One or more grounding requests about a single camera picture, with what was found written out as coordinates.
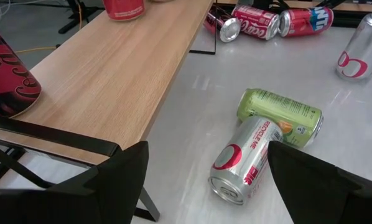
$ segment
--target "green soda can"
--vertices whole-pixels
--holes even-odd
[[[302,149],[313,142],[324,117],[322,111],[266,90],[247,89],[241,97],[237,117],[244,121],[259,115],[273,120],[285,143]]]

